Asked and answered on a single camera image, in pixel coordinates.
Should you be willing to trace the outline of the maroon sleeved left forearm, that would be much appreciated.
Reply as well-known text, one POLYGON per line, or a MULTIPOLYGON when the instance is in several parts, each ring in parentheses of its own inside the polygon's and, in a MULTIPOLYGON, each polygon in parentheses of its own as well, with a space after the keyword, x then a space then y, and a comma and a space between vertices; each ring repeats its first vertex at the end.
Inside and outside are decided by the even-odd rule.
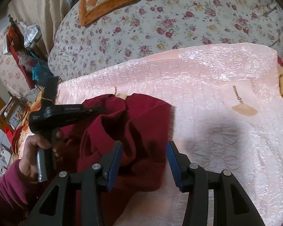
POLYGON ((31 200, 34 185, 25 179, 19 163, 14 162, 0 178, 0 225, 17 225, 31 200))

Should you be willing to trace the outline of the person's left hand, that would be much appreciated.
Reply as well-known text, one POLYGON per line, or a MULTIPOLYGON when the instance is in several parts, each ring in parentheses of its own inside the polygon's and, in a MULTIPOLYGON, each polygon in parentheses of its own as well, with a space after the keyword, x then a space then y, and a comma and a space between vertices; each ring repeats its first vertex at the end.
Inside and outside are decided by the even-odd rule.
POLYGON ((59 159, 63 156, 64 147, 64 133, 61 130, 53 132, 52 143, 39 134, 29 136, 25 141, 23 156, 19 162, 19 170, 25 180, 30 183, 36 183, 38 180, 37 151, 39 148, 45 150, 51 148, 55 158, 59 159))

